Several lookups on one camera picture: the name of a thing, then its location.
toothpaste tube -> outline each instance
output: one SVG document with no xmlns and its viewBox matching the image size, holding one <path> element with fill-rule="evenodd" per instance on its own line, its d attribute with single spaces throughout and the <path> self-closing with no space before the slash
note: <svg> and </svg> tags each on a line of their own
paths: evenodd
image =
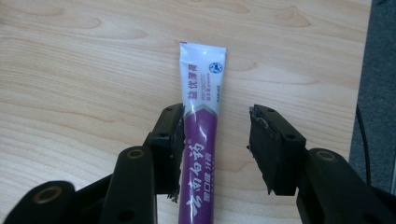
<svg viewBox="0 0 396 224">
<path fill-rule="evenodd" d="M 185 150 L 179 224 L 213 223 L 215 140 L 225 48 L 180 43 Z"/>
</svg>

round blue emblem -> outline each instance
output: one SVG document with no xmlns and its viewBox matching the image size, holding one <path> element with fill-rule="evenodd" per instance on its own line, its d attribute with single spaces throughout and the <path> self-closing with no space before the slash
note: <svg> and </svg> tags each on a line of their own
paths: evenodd
<svg viewBox="0 0 396 224">
<path fill-rule="evenodd" d="M 222 65 L 221 63 L 212 63 L 209 65 L 209 70 L 212 73 L 220 73 L 222 71 Z"/>
</svg>

dark gray floor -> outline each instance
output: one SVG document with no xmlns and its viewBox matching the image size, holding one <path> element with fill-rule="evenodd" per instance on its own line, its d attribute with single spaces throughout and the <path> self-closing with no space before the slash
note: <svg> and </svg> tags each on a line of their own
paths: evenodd
<svg viewBox="0 0 396 224">
<path fill-rule="evenodd" d="M 374 0 L 358 105 L 368 138 L 372 185 L 390 192 L 396 155 L 396 0 Z M 349 162 L 365 180 L 363 143 L 355 120 Z"/>
</svg>

black cable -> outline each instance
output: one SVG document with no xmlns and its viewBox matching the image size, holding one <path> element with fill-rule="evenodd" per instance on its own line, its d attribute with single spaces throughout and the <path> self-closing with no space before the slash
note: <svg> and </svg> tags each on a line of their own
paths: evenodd
<svg viewBox="0 0 396 224">
<path fill-rule="evenodd" d="M 356 106 L 356 116 L 358 117 L 359 127 L 361 129 L 361 138 L 363 140 L 364 159 L 366 161 L 366 183 L 371 186 L 369 145 L 367 143 L 366 131 L 364 130 L 363 119 L 361 118 L 361 110 L 359 109 L 359 105 Z"/>
</svg>

wood grain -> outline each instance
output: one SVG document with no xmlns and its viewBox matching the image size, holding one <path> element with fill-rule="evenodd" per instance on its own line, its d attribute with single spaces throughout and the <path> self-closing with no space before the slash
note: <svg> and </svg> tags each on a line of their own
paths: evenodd
<svg viewBox="0 0 396 224">
<path fill-rule="evenodd" d="M 246 150 L 248 107 L 348 157 L 368 0 L 0 0 L 0 220 L 31 188 L 81 189 L 180 102 L 178 42 L 226 47 L 216 223 L 299 223 Z M 159 223 L 178 205 L 159 197 Z"/>
</svg>

